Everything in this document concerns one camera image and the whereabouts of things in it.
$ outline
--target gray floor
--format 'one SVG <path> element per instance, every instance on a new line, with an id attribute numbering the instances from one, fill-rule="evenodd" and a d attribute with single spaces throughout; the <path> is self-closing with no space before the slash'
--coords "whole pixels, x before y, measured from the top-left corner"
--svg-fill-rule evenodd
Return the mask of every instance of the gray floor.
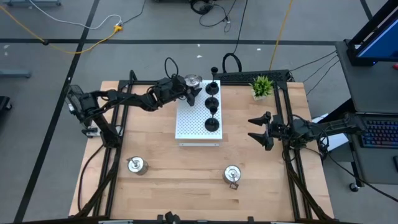
<path id="1" fill-rule="evenodd" d="M 143 0 L 101 0 L 93 24 L 97 25 L 109 14 L 123 18 L 136 14 Z M 188 4 L 166 1 L 155 4 L 147 0 L 144 13 L 125 25 L 115 39 L 222 39 L 234 40 L 244 1 L 238 1 L 231 11 L 232 27 L 223 32 L 223 24 L 204 28 L 198 24 L 198 15 Z M 374 14 L 385 0 L 367 0 Z M 47 7 L 46 11 L 59 19 L 85 23 L 93 0 L 63 1 L 62 7 Z M 220 1 L 229 9 L 232 0 Z M 276 40 L 289 4 L 288 0 L 251 0 L 242 28 L 242 40 Z M 10 11 L 21 22 L 40 36 L 49 39 L 79 39 L 81 27 L 51 21 L 35 9 L 13 8 Z M 216 11 L 204 19 L 213 22 L 220 17 Z M 286 23 L 283 40 L 330 40 L 350 38 L 366 23 L 367 17 L 359 0 L 296 0 Z M 117 19 L 112 18 L 101 29 L 91 30 L 89 39 L 102 39 L 112 32 Z M 31 38 L 0 12 L 0 39 Z M 58 44 L 75 50 L 76 44 Z M 221 67 L 222 57 L 234 45 L 215 44 L 103 44 L 78 62 L 72 82 L 83 90 L 100 87 L 103 80 L 120 80 L 134 69 L 141 80 L 156 80 L 164 74 L 163 61 L 173 57 L 180 73 L 196 73 L 210 77 L 212 66 Z M 267 70 L 273 45 L 239 45 L 236 54 L 243 70 Z M 272 69 L 295 68 L 326 55 L 333 46 L 280 45 Z M 24 68 L 33 71 L 30 79 L 2 78 L 0 95 L 12 98 L 14 109 L 2 121 L 0 130 L 0 223 L 12 222 L 24 193 L 30 173 L 50 123 L 60 89 L 65 81 L 73 56 L 63 54 L 42 44 L 0 44 L 1 68 Z M 313 73 L 323 62 L 314 63 L 294 71 L 300 82 Z M 228 71 L 235 71 L 233 61 Z M 328 66 L 305 83 L 307 91 L 326 72 Z M 322 82 L 308 96 L 312 116 L 327 113 L 349 98 L 341 67 L 333 67 Z M 86 139 L 80 134 L 81 126 L 64 106 L 54 132 L 49 152 L 34 190 L 24 221 L 63 218 L 68 215 L 73 191 L 83 157 Z M 347 188 L 352 178 L 330 161 L 325 162 L 325 175 L 336 218 L 347 222 L 395 223 L 398 206 L 369 187 L 358 193 Z M 398 197 L 398 187 L 378 185 L 382 190 Z"/>

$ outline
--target wooden table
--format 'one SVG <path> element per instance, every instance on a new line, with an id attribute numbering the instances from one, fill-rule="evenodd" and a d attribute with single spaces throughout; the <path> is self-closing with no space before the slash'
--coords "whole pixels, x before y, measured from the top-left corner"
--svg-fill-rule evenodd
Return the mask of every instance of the wooden table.
<path id="1" fill-rule="evenodd" d="M 118 82 L 103 82 L 102 90 L 117 88 Z M 288 83 L 293 114 L 310 119 L 302 83 Z M 143 94 L 146 85 L 134 85 L 133 93 Z M 277 114 L 274 96 L 254 101 L 249 86 L 222 86 L 223 141 L 220 147 L 180 147 L 175 140 L 176 103 L 155 112 L 130 107 L 114 192 L 111 218 L 154 220 L 172 211 L 182 220 L 293 221 L 289 186 L 282 145 L 275 140 L 265 151 L 247 133 L 263 133 L 264 127 L 248 123 L 266 111 Z M 280 92 L 286 119 L 283 93 Z M 112 111 L 105 117 L 111 120 Z M 102 144 L 100 138 L 89 139 L 81 167 Z M 317 150 L 315 142 L 308 144 Z M 98 186 L 104 149 L 90 162 L 83 179 L 84 205 Z M 323 167 L 319 156 L 301 150 L 307 189 L 326 214 L 333 217 Z M 138 176 L 127 169 L 127 158 L 141 156 L 149 171 Z M 242 170 L 239 189 L 229 189 L 221 174 L 235 164 Z M 70 214 L 77 212 L 77 189 Z M 301 217 L 305 214 L 302 196 L 297 190 Z M 108 190 L 103 194 L 100 214 Z"/>

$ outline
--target white pegboard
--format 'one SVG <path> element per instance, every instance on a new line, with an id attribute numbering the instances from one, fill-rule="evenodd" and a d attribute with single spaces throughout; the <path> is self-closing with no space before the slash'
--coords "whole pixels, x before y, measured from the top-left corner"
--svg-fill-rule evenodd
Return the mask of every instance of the white pegboard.
<path id="1" fill-rule="evenodd" d="M 202 87 L 201 92 L 195 98 L 195 105 L 189 106 L 186 101 L 178 100 L 177 106 L 177 121 L 175 125 L 176 139 L 222 139 L 223 138 L 223 122 L 221 120 L 221 85 L 219 80 L 217 82 L 220 90 L 214 95 L 218 102 L 218 111 L 214 118 L 220 123 L 217 131 L 210 132 L 205 128 L 205 121 L 211 117 L 210 110 L 206 108 L 205 101 L 211 95 L 207 94 L 206 85 L 211 83 L 211 80 L 203 80 L 200 83 Z"/>

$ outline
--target computer keyboard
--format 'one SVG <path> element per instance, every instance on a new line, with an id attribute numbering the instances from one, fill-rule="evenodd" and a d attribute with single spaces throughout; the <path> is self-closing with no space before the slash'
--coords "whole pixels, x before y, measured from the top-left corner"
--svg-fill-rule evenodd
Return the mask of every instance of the computer keyboard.
<path id="1" fill-rule="evenodd" d="M 274 82 L 291 82 L 292 76 L 288 70 L 271 70 L 271 71 L 256 71 L 256 72 L 234 72 L 234 73 L 219 73 L 215 77 L 220 80 L 222 84 L 237 84 L 237 83 L 252 83 L 254 78 L 258 76 L 268 77 Z"/>
<path id="2" fill-rule="evenodd" d="M 364 118 L 367 130 L 361 136 L 362 147 L 398 149 L 398 119 Z"/>

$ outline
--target potted plant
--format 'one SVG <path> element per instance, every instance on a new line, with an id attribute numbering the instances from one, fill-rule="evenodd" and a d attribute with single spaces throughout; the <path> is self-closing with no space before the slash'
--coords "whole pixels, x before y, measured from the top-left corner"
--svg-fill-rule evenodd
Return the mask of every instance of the potted plant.
<path id="1" fill-rule="evenodd" d="M 261 100 L 271 95 L 273 81 L 268 80 L 268 77 L 258 76 L 254 79 L 254 83 L 250 83 L 252 87 L 252 95 L 254 100 Z"/>

